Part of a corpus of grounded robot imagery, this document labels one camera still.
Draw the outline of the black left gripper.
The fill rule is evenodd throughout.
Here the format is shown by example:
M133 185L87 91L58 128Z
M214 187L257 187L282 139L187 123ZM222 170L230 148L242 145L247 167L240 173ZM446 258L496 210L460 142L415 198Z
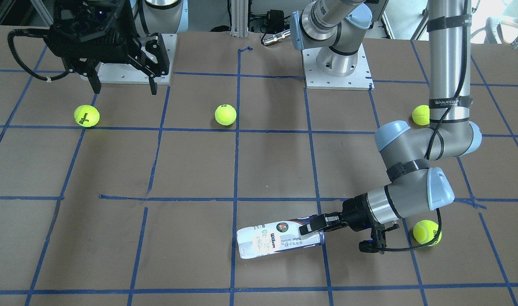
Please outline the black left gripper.
M353 231L363 231L371 228L369 218L368 194L360 194L342 203L342 214L311 215L305 218L299 227L300 235L308 235L318 231L333 231L344 228L344 222Z

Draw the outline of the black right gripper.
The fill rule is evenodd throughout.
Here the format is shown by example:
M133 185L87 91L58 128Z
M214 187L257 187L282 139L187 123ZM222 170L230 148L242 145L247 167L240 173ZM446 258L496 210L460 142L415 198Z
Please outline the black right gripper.
M152 95L157 94L155 78L168 76L170 60L161 34L139 37L130 0L100 0L98 20L102 22L97 59L66 58L66 71L86 77L95 94L102 84L97 74L100 62L131 64L148 79Z

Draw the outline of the tennis ball near arm base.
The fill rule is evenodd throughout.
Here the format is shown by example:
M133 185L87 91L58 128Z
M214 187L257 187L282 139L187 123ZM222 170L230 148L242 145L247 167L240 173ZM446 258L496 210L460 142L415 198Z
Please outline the tennis ball near arm base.
M426 126L430 124L430 108L428 105L420 105L416 107L411 118L413 122L418 126Z

